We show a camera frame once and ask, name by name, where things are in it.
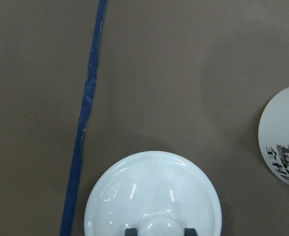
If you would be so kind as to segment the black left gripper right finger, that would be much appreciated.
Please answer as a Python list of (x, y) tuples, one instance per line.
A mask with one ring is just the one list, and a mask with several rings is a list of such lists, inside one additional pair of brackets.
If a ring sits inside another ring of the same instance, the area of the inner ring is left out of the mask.
[(184, 236), (196, 236), (196, 229), (194, 228), (185, 228)]

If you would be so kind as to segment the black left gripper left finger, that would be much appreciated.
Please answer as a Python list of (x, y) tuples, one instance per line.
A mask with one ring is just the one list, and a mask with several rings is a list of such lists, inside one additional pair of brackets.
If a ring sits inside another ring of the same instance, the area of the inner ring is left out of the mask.
[(125, 229), (124, 236), (137, 236), (137, 228)]

